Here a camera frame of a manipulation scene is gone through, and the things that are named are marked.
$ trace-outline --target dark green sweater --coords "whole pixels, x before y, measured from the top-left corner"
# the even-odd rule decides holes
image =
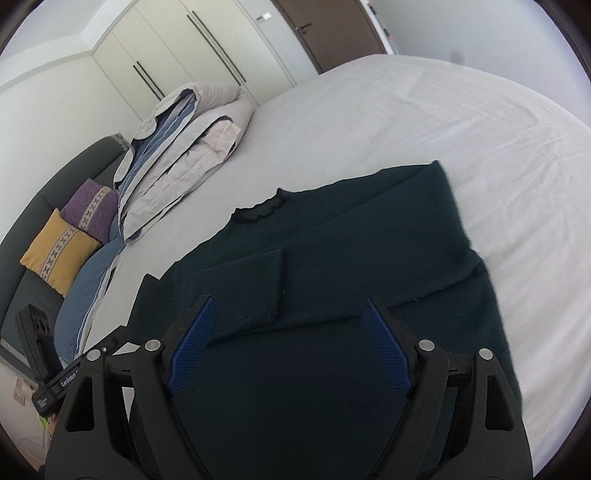
[[[367,476],[405,401],[363,333],[370,295],[445,350],[493,350],[519,399],[488,273],[437,162],[237,210],[161,280],[144,278],[134,341],[162,336],[201,294],[219,305],[215,343],[174,403],[216,480]]]

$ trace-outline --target blue gripper pad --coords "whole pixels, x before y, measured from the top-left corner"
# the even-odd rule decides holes
[[[391,385],[409,395],[414,385],[408,374],[408,358],[371,299],[363,302],[361,319]]]
[[[171,357],[170,376],[166,383],[170,395],[189,384],[195,366],[212,338],[216,322],[217,304],[210,298],[199,310]]]

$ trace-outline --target white wardrobe door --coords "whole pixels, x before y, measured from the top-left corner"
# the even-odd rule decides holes
[[[181,0],[232,59],[259,104],[293,87],[254,25],[233,0]]]
[[[140,0],[135,7],[196,82],[239,83],[178,0]]]
[[[135,7],[119,20],[113,28],[113,34],[164,95],[192,81],[190,75]]]
[[[94,58],[142,120],[152,113],[158,98],[134,70],[134,60],[112,33],[96,49]]]

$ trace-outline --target brown door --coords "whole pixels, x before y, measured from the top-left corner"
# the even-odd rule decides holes
[[[359,0],[274,0],[320,72],[386,53]]]

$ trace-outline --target white bed sheet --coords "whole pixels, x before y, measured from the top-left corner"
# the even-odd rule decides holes
[[[86,345],[125,324],[145,273],[277,187],[441,161],[498,296],[538,472],[591,395],[591,130],[521,85],[438,60],[372,56],[259,108],[226,165],[124,252]]]

